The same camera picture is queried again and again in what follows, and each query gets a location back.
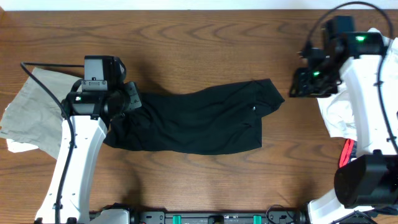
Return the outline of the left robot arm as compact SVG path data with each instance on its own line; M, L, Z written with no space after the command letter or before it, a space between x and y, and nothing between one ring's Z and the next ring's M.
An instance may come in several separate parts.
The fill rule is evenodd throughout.
M134 82L126 83L120 58L85 56L84 77L60 102L62 141L49 190L35 216L36 223L129 223L117 209L90 217L90 191L96 160L112 119L142 106Z

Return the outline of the black t-shirt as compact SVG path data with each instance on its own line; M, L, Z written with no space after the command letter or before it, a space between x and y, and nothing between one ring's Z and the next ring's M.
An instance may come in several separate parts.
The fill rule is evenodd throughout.
M262 146L262 118L284 102L270 79L141 99L140 108L111 122L106 145L201 155L250 151Z

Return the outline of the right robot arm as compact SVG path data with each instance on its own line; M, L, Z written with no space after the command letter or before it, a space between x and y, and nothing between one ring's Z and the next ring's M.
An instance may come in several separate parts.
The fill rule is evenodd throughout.
M381 72L390 45L376 32L356 32L353 18L336 16L323 25L323 48L307 41L289 90L292 98L335 94L348 88L357 128L358 157L340 167L334 188L307 205L309 223L341 223L365 211L397 205L397 125L384 101Z

